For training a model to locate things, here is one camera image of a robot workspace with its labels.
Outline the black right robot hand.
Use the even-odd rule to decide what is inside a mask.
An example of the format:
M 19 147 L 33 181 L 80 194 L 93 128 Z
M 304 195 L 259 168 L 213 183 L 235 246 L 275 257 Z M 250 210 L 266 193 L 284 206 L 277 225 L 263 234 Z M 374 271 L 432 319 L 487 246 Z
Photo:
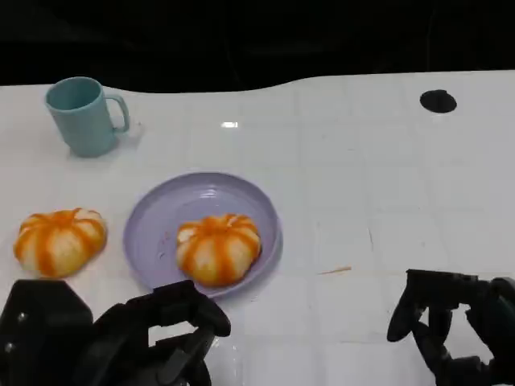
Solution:
M 514 281 L 496 277 L 409 269 L 406 288 L 395 307 L 387 339 L 413 335 L 437 385 L 514 383 Z M 467 320 L 492 352 L 489 363 L 477 356 L 454 358 L 444 343 L 452 312 L 464 304 Z

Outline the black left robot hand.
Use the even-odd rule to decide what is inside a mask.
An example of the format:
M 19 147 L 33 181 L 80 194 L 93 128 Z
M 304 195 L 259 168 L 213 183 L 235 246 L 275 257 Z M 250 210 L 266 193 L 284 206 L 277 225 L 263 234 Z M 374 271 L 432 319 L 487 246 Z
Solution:
M 73 372 L 76 385 L 210 385 L 205 357 L 227 337 L 224 311 L 192 281 L 118 303 L 94 324 Z

